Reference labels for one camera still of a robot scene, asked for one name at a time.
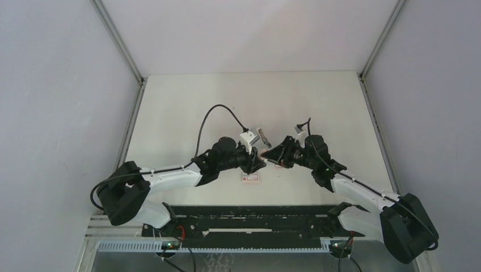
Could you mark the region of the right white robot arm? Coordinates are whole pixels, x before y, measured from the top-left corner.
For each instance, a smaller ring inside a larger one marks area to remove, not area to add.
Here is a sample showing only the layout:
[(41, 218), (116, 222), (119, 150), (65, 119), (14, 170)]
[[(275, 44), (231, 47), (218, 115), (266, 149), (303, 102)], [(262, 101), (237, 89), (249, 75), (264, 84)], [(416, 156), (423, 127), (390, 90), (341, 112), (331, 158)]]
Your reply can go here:
[(375, 239), (403, 264), (438, 248), (439, 234), (417, 196), (390, 193), (358, 179), (331, 157), (322, 136), (309, 135), (304, 144), (287, 136), (261, 156), (284, 168), (308, 168), (320, 187), (355, 202), (334, 209), (327, 222), (333, 235), (353, 231)]

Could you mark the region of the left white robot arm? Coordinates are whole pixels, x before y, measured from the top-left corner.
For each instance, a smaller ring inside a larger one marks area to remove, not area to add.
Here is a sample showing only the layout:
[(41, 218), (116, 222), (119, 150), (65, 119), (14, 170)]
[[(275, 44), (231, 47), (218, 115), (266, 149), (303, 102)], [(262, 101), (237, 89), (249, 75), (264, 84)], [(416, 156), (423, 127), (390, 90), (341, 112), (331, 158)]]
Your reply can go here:
[(167, 203), (150, 201), (150, 196), (175, 188), (206, 185), (218, 179), (222, 171), (239, 168), (250, 175), (265, 166), (257, 148), (248, 150), (240, 142), (222, 137), (186, 166), (154, 170), (128, 161), (98, 183), (91, 196), (97, 196), (100, 202), (94, 205), (105, 212), (113, 226), (140, 222), (155, 227), (163, 236), (171, 236), (178, 227), (175, 214)]

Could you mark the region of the red white staple box sleeve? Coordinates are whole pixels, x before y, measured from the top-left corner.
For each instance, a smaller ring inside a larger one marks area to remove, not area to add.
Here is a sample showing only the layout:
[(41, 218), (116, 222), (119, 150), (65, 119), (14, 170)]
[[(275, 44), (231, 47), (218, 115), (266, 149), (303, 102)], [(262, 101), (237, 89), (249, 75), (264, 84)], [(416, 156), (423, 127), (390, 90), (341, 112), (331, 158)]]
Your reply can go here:
[(260, 176), (258, 173), (251, 173), (251, 174), (243, 174), (242, 175), (242, 182), (243, 183), (252, 183), (257, 184), (260, 182)]

